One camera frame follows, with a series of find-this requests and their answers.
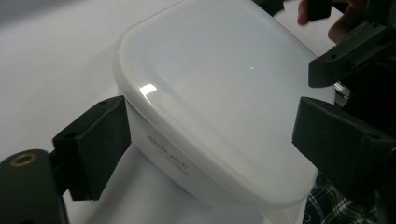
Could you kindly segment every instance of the checkered cloth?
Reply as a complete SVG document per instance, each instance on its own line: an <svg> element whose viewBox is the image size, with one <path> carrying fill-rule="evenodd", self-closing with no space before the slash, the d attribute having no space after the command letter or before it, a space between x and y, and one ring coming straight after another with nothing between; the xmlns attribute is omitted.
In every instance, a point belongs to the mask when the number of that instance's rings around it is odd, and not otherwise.
<svg viewBox="0 0 396 224"><path fill-rule="evenodd" d="M316 185L306 203L303 224L376 224L378 197L360 204L343 197L332 183L318 174Z"/></svg>

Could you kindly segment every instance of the white lid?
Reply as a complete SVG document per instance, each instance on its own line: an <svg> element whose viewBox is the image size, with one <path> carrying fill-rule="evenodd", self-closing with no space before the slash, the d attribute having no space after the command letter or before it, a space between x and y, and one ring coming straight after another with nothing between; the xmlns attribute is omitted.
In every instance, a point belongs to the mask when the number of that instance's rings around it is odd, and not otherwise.
<svg viewBox="0 0 396 224"><path fill-rule="evenodd" d="M130 28L119 87L160 133L257 209L298 203L317 170L291 143L314 55L249 0L187 0Z"/></svg>

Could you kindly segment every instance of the human hand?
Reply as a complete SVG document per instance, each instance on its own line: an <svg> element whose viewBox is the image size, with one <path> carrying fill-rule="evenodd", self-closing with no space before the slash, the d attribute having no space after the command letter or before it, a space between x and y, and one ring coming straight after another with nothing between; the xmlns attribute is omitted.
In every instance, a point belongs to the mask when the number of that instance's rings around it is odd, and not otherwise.
<svg viewBox="0 0 396 224"><path fill-rule="evenodd" d="M310 0L301 0L298 7L297 22L300 25L307 25L309 23L308 10L315 10L314 8L308 9L308 1ZM347 33L363 22L366 0L333 0L333 2L349 3L344 15L330 28L328 33L330 40L339 44Z"/></svg>

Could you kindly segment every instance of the white plastic container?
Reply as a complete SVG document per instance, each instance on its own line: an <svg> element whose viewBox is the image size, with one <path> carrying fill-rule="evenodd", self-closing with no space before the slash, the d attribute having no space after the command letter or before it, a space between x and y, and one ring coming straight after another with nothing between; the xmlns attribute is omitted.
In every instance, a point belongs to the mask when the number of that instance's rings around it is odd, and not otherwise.
<svg viewBox="0 0 396 224"><path fill-rule="evenodd" d="M121 37L133 143L198 199L294 223L317 174L291 143L314 55L250 0L186 0Z"/></svg>

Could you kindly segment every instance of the plaid shirt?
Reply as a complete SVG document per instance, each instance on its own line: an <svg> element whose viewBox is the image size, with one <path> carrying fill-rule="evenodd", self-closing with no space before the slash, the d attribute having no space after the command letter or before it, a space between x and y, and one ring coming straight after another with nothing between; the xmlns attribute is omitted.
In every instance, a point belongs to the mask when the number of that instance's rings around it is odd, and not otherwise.
<svg viewBox="0 0 396 224"><path fill-rule="evenodd" d="M322 174L306 203L303 224L376 224L381 223L379 197L363 205L346 199Z"/></svg>

